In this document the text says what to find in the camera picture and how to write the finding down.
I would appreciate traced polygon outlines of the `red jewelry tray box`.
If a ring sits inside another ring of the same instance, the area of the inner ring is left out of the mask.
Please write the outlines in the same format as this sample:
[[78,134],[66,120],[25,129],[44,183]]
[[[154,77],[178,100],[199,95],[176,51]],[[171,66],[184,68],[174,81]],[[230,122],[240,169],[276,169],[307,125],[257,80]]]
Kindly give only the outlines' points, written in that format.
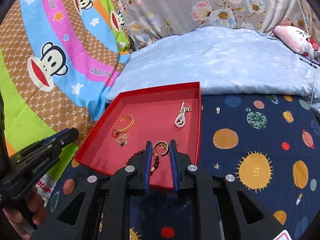
[[99,174],[112,175],[147,141],[178,140],[179,152],[200,157],[201,90],[198,82],[120,93],[75,155]]

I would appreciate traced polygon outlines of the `navy planet print bedsheet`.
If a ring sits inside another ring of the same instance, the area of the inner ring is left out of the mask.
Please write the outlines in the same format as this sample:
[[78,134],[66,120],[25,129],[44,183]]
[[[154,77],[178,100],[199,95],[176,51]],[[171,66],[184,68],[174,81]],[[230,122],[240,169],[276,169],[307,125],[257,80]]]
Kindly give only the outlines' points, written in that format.
[[[319,121],[289,95],[202,97],[199,167],[233,175],[292,239],[319,239]],[[92,172],[68,165],[49,198],[52,213]],[[165,193],[131,201],[130,239],[192,239],[191,202]]]

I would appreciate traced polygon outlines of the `colourful monkey cartoon quilt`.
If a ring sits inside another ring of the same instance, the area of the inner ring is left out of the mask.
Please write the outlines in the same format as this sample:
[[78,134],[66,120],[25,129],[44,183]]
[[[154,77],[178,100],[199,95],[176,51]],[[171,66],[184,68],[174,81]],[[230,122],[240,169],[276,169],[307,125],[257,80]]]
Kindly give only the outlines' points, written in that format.
[[118,0],[16,0],[1,23],[1,94],[10,153],[76,128],[36,186],[48,199],[105,110],[129,59]]

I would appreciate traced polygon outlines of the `light blue quilt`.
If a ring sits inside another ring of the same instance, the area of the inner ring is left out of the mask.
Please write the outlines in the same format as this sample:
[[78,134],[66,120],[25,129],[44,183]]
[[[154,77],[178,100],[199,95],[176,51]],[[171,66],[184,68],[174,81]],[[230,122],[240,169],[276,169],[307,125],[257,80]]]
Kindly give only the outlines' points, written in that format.
[[319,67],[256,30],[202,27],[134,51],[106,96],[199,82],[204,95],[287,94],[319,103]]

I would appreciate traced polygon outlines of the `grey floral blanket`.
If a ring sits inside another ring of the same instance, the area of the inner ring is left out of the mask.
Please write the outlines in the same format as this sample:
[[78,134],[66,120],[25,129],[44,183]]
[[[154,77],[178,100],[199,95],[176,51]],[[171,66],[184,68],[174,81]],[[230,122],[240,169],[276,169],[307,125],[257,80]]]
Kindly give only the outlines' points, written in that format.
[[306,0],[117,0],[135,49],[202,26],[255,29],[271,35],[292,25],[319,40],[319,19]]

